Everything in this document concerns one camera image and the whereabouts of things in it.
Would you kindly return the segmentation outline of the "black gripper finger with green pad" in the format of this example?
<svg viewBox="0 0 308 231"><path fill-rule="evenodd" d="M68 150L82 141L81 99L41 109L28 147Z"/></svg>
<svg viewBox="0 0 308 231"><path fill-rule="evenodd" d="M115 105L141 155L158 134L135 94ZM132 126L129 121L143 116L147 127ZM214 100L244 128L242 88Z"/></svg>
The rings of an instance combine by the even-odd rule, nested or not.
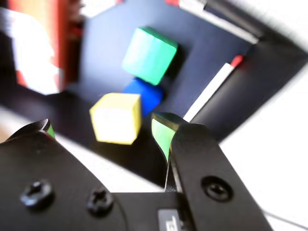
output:
<svg viewBox="0 0 308 231"><path fill-rule="evenodd" d="M197 231L270 231L257 203L206 126L173 113L152 121L175 134L168 161Z"/></svg>
<svg viewBox="0 0 308 231"><path fill-rule="evenodd" d="M50 120L17 130L0 145L3 231L125 231L111 193L54 137Z"/></svg>

